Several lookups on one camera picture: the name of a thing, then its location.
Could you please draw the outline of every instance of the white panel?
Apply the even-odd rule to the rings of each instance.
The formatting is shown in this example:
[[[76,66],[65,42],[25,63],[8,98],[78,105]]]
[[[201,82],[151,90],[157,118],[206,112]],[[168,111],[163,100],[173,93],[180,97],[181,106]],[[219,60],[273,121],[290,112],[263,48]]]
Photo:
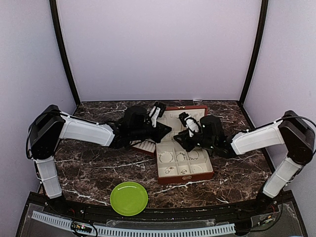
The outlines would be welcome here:
[[[255,125],[294,110],[316,121],[316,2],[270,1],[262,46],[245,107]],[[283,146],[269,149],[275,165]],[[289,185],[310,236],[316,233],[316,160]]]
[[[34,164],[26,159],[28,127],[50,104],[75,103],[60,59],[49,2],[0,0],[0,236],[15,236]]]
[[[59,0],[83,101],[239,98],[260,0]]]

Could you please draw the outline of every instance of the black metal pole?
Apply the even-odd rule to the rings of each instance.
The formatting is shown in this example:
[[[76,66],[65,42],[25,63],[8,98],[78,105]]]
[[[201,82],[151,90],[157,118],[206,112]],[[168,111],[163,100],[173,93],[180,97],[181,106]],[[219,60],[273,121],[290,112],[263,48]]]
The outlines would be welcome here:
[[[66,73],[66,77],[67,77],[67,80],[68,80],[68,84],[69,84],[71,93],[73,95],[73,98],[75,100],[76,105],[78,106],[80,104],[80,99],[79,99],[79,95],[78,95],[78,92],[77,92],[77,88],[76,88],[76,85],[75,85],[75,81],[74,81],[73,75],[71,73],[70,65],[69,65],[69,62],[68,62],[68,57],[67,57],[67,54],[66,54],[66,49],[65,49],[65,45],[64,45],[63,35],[62,35],[62,32],[61,32],[61,27],[60,27],[60,22],[59,22],[59,17],[58,17],[58,10],[57,10],[56,0],[49,0],[49,4],[50,4],[51,16],[52,16],[52,19],[53,19],[53,24],[54,24],[57,44],[58,44],[58,48],[59,48],[59,53],[60,53],[61,60],[62,60],[63,65],[64,65],[64,70],[65,70],[65,73]]]
[[[262,2],[261,2],[261,10],[260,10],[259,23],[258,23],[258,28],[257,28],[257,35],[256,35],[256,39],[255,39],[255,44],[253,46],[246,80],[245,80],[245,83],[243,85],[243,89],[242,89],[241,96],[239,99],[239,102],[242,105],[244,104],[244,102],[246,100],[247,93],[249,91],[251,80],[253,77],[253,73],[255,71],[255,67],[256,67],[256,63],[257,63],[257,59],[258,59],[258,55],[259,55],[259,50],[260,50],[260,45],[261,45],[261,40],[262,40],[262,35],[263,35],[263,30],[264,30],[265,22],[266,22],[266,16],[267,16],[267,11],[268,11],[268,2],[269,2],[269,0],[262,0]]]

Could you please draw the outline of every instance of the white vent strip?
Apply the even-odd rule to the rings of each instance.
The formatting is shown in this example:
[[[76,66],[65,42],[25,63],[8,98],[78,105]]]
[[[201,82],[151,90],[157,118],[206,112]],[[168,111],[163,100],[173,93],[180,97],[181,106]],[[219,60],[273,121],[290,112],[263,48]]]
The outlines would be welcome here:
[[[59,217],[51,216],[41,212],[33,211],[32,219],[46,223],[57,228],[71,231],[71,220],[62,219]],[[184,229],[184,230],[131,230],[131,229],[118,229],[111,227],[103,227],[94,225],[98,230],[98,236],[100,237],[212,237],[221,236],[235,233],[235,225],[227,224],[222,226],[205,227],[198,229]],[[95,236],[95,230],[89,234]]]

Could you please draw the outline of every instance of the open jewelry box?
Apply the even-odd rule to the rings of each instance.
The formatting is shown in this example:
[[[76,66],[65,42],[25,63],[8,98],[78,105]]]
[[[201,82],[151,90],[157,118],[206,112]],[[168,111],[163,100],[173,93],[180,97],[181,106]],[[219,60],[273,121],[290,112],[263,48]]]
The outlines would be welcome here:
[[[183,112],[188,113],[199,122],[203,116],[207,115],[207,106],[167,107],[163,116],[157,121],[172,127],[172,131],[155,146],[151,141],[145,141],[135,146],[136,150],[151,155],[155,154],[157,157],[159,184],[209,180],[214,175],[206,150],[194,148],[187,153],[173,139],[174,135],[187,129],[179,120],[179,115]]]

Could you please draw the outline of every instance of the marble tabletop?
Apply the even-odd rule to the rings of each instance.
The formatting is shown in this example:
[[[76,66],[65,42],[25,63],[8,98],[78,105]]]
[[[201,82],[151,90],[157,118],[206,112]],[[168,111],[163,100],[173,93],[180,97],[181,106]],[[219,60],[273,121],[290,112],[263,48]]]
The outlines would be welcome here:
[[[249,128],[233,101],[162,101],[167,106],[207,105],[209,114],[220,117],[225,133]],[[154,101],[85,102],[75,116],[103,122],[117,120],[126,108],[141,105],[152,108]],[[149,196],[148,208],[185,208],[232,203],[256,197],[271,175],[261,151],[225,159],[210,157],[212,180],[159,185],[157,161],[141,152],[114,150],[88,142],[63,140],[55,154],[60,184],[66,199],[110,205],[112,189],[121,182],[143,185]]]

